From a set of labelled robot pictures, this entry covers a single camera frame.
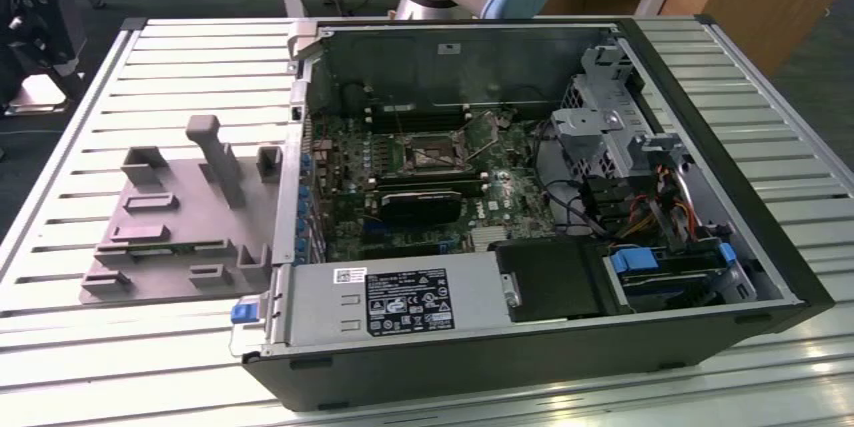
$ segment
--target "blue connector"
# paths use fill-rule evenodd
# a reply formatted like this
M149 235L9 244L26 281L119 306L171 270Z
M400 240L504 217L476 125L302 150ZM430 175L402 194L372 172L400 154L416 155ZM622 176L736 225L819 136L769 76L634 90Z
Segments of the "blue connector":
M727 265L735 264L736 260L737 260L737 257L736 257L736 250L733 249L733 246L731 244L728 244L727 242L724 242L719 246L719 251L721 252L721 255L724 256L724 261L727 262Z
M612 264L614 264L614 270L618 274L658 269L656 254L653 254L653 249L649 247L622 249L612 255Z
M312 155L304 154L300 158L300 170L304 174L312 172Z
M231 323L250 324L258 322L258 302L238 304L231 308Z

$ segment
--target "metal grate table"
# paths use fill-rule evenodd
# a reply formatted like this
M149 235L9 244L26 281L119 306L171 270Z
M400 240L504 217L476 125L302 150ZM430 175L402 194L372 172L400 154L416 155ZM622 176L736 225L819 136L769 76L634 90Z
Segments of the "metal grate table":
M297 414L231 356L234 300L85 308L81 277L125 185L126 149L157 144L169 158L198 156L183 127L201 112L219 116L238 155L290 135L289 23L153 20L122 31L0 247L3 426L852 421L852 173L719 28L688 18L640 24L837 299L820 317L693 368Z

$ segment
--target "warning label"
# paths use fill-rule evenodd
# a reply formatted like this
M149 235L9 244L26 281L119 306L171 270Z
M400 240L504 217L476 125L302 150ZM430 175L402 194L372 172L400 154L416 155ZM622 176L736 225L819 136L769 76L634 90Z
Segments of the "warning label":
M454 328L445 269L366 276L369 333L374 337Z

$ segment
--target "motherboard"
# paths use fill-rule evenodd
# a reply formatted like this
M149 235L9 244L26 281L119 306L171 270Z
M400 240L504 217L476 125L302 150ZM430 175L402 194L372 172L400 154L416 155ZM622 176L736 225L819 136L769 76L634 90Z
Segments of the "motherboard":
M382 109L313 122L330 261L477 252L556 235L532 167L537 122L513 108Z

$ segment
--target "sticker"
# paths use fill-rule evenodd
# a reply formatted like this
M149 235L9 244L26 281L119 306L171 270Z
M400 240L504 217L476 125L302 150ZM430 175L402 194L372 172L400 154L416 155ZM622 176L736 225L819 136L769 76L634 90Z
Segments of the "sticker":
M454 328L445 269L372 274L365 290L369 334L374 337Z
M369 269L357 267L354 269L336 269L333 273L333 282L337 284L361 284L365 282L365 275Z
M462 51L462 44L440 44L440 55L458 55Z

